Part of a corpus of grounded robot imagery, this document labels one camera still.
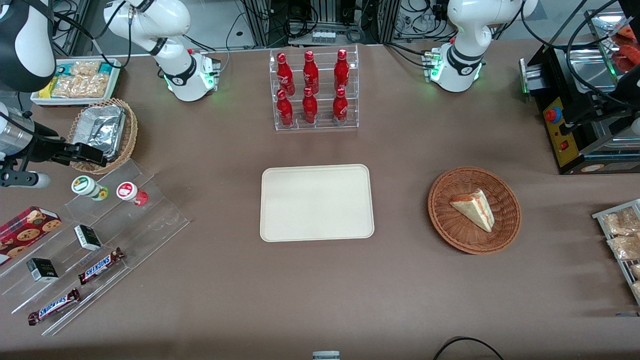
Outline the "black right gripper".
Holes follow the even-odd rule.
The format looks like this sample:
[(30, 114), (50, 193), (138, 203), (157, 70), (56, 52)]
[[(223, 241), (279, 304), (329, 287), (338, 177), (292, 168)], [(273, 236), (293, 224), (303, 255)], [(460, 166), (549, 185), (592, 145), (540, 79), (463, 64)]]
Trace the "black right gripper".
[[(22, 159), (27, 162), (53, 162), (62, 166), (70, 166), (71, 163), (84, 163), (99, 167), (106, 167), (108, 164), (100, 149), (82, 142), (67, 143), (64, 137), (45, 125), (35, 125), (33, 132), (37, 136), (33, 136), (29, 145), (22, 151)], [(101, 158), (96, 160), (84, 157)]]

